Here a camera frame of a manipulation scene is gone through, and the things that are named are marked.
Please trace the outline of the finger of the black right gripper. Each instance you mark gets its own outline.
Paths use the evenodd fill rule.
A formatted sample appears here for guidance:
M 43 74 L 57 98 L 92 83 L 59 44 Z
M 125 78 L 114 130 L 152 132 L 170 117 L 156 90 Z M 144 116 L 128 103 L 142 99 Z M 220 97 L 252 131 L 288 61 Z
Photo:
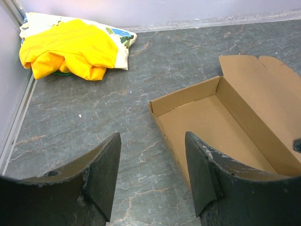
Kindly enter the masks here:
M 298 138 L 293 141 L 293 150 L 301 153 L 301 138 Z

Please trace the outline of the brown cardboard box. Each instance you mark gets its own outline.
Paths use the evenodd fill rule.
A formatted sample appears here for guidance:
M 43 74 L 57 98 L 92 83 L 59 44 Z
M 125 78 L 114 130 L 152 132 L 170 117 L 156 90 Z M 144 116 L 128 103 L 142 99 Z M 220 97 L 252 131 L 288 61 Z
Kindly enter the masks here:
M 301 173 L 301 75 L 271 56 L 219 57 L 222 75 L 151 100 L 148 108 L 189 182 L 185 133 L 247 166 Z

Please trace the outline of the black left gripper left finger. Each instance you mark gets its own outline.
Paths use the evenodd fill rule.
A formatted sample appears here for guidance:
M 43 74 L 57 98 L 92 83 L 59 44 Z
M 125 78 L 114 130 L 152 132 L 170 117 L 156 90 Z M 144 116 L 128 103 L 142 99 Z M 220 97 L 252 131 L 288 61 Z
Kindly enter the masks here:
M 3 226 L 104 226 L 111 219 L 121 137 L 41 177 L 0 178 Z

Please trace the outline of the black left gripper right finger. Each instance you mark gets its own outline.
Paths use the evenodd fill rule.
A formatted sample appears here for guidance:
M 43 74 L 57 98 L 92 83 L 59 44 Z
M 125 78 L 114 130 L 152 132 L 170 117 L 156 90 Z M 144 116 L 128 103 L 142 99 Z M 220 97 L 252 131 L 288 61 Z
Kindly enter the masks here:
M 196 216 L 203 226 L 298 226 L 301 178 L 247 166 L 192 132 L 185 151 Z

